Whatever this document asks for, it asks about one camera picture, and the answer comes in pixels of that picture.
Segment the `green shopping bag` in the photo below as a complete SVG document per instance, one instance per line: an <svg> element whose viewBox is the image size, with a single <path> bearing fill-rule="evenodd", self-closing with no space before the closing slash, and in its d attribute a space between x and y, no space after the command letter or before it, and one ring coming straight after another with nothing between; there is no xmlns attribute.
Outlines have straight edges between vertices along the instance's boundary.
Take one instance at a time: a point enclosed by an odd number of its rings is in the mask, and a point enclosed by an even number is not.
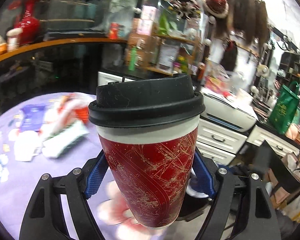
<svg viewBox="0 0 300 240"><path fill-rule="evenodd" d="M286 133L294 118L300 102L298 97L299 90L300 86L297 81L291 82L288 87L286 85L282 85L280 88L276 105L268 118L268 123L279 134Z"/></svg>

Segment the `white face mask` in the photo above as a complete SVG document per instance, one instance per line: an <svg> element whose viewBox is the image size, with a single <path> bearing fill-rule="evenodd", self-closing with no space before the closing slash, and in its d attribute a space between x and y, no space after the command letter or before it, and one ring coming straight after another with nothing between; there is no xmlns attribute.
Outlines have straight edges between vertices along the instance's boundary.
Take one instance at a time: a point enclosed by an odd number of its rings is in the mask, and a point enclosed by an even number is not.
<svg viewBox="0 0 300 240"><path fill-rule="evenodd" d="M25 131L18 134L13 152L16 161L28 162L37 156L42 148L40 136L35 131Z"/></svg>

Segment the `red vase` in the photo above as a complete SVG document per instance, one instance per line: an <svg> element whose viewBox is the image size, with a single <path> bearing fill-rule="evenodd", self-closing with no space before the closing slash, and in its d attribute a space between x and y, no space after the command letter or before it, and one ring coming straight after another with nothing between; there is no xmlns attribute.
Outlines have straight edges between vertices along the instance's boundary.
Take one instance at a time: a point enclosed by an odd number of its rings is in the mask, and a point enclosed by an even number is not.
<svg viewBox="0 0 300 240"><path fill-rule="evenodd" d="M14 25L15 28L21 28L20 45L32 43L40 33L40 20L34 17L34 6L37 0L25 1L25 12L22 19Z"/></svg>

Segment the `white printer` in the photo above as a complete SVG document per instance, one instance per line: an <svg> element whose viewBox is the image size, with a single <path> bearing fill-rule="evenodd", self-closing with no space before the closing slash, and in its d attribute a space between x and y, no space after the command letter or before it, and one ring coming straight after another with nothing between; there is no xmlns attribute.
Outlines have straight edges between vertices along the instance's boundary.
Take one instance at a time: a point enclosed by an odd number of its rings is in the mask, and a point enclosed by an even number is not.
<svg viewBox="0 0 300 240"><path fill-rule="evenodd" d="M204 118L239 132L246 132L257 123L257 115L250 105L231 102L221 94L204 87L200 92L204 98Z"/></svg>

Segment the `purple wet wipes pack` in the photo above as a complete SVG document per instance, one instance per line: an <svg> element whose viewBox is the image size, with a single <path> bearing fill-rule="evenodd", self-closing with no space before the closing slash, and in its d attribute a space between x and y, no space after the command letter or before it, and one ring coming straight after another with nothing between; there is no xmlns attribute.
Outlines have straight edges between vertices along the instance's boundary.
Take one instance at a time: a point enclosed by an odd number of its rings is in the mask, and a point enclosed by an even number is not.
<svg viewBox="0 0 300 240"><path fill-rule="evenodd" d="M22 113L20 131L38 132L43 124L46 105L26 105L20 111Z"/></svg>

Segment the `red paper coffee cup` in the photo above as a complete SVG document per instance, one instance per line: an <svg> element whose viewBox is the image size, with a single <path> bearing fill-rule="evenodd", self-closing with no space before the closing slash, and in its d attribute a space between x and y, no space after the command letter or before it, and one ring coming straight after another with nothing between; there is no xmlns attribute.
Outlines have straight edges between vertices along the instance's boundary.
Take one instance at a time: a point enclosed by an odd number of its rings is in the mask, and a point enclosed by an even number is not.
<svg viewBox="0 0 300 240"><path fill-rule="evenodd" d="M187 74L97 87L89 120L118 188L143 226L162 229L178 217L204 109Z"/></svg>

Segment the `lavender floral tablecloth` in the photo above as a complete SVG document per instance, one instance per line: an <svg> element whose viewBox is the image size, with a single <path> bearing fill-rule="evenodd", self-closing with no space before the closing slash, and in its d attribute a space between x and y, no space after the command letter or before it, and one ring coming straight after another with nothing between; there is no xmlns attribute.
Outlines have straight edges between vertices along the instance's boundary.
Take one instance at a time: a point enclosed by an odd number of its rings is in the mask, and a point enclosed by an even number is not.
<svg viewBox="0 0 300 240"><path fill-rule="evenodd" d="M101 150L96 129L89 124L87 137L59 158L47 159L44 155L34 156L31 161L16 161L14 140L21 108L26 105L53 106L63 93L51 93L26 100L0 116L0 155L6 156L7 170L0 176L0 221L13 239L19 238L23 216L32 193L45 173L53 177L64 176L74 168L83 167Z"/></svg>

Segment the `white drawer cabinet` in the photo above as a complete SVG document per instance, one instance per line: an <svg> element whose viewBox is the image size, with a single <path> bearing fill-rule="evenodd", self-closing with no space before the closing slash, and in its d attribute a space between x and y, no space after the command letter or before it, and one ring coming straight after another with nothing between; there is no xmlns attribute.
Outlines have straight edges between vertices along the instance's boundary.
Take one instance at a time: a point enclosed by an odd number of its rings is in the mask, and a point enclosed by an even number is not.
<svg viewBox="0 0 300 240"><path fill-rule="evenodd" d="M211 157L228 164L248 137L205 120L204 111L203 95L182 74L98 86L89 119L100 136L121 143L154 144L197 131L198 147L212 148Z"/></svg>

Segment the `green water bottle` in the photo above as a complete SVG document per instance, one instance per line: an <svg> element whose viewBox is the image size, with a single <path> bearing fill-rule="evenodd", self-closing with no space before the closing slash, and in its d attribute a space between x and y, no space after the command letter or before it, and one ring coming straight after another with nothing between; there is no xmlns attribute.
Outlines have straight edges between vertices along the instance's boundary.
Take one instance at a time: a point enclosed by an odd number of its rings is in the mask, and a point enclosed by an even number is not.
<svg viewBox="0 0 300 240"><path fill-rule="evenodd" d="M137 48L136 47L133 47L131 50L130 50L130 61L129 61L129 66L128 66L128 69L130 71L134 71L135 69L135 62L136 62L136 58L137 58Z"/></svg>

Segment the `red santa hat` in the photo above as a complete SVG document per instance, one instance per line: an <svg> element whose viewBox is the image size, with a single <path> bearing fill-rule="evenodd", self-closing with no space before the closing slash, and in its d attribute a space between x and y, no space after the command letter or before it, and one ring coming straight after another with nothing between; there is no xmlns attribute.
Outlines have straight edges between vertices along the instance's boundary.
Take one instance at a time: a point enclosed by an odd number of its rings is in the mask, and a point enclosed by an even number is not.
<svg viewBox="0 0 300 240"><path fill-rule="evenodd" d="M202 0L204 10L216 18L224 19L229 13L227 0Z"/></svg>

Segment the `white orange drink bottle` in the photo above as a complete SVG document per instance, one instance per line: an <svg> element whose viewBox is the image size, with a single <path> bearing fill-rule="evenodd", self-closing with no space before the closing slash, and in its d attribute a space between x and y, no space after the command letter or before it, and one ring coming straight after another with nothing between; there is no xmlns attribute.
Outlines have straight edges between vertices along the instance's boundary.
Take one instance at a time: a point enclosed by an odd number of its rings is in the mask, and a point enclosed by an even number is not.
<svg viewBox="0 0 300 240"><path fill-rule="evenodd" d="M77 120L43 141L42 154L46 158L59 158L76 146L88 134L89 130L85 124Z"/></svg>

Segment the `wooden shelf rack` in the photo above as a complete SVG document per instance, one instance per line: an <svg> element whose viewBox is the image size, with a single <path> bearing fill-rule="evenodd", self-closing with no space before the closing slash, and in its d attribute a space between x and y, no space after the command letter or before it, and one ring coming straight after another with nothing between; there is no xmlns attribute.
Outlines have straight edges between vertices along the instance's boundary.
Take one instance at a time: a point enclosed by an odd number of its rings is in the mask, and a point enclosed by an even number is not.
<svg viewBox="0 0 300 240"><path fill-rule="evenodd" d="M207 15L201 0L137 0L125 49L136 47L135 69L164 75L191 73L200 61Z"/></svg>

